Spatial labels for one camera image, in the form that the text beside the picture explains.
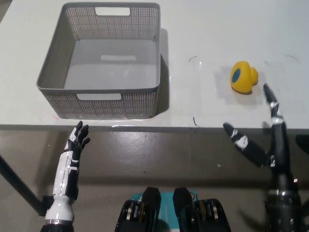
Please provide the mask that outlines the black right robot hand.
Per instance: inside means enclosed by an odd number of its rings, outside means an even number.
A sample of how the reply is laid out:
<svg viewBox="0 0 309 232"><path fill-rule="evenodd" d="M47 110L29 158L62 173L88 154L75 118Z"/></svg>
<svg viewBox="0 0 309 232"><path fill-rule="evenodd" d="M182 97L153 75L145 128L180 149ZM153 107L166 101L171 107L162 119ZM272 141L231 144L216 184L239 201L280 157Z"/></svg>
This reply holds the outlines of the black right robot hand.
<svg viewBox="0 0 309 232"><path fill-rule="evenodd" d="M270 149L265 151L254 140L239 132L229 123L224 123L226 134L236 149L257 167L269 167L271 181L269 191L298 192L298 184L294 181L291 171L290 148L287 128L280 110L280 103L268 84L263 85L265 98L270 107L271 114L271 140Z"/></svg>

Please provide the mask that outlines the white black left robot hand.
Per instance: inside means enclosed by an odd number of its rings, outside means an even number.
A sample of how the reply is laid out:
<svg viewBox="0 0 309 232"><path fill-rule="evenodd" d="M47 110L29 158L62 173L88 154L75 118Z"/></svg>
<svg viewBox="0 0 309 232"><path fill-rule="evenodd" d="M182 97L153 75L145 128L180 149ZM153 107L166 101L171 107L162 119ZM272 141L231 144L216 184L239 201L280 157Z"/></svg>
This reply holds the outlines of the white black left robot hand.
<svg viewBox="0 0 309 232"><path fill-rule="evenodd" d="M69 225L74 221L72 204L78 195L80 158L85 145L90 142L88 125L80 121L72 130L59 157L53 187L51 207L45 216L47 224Z"/></svg>

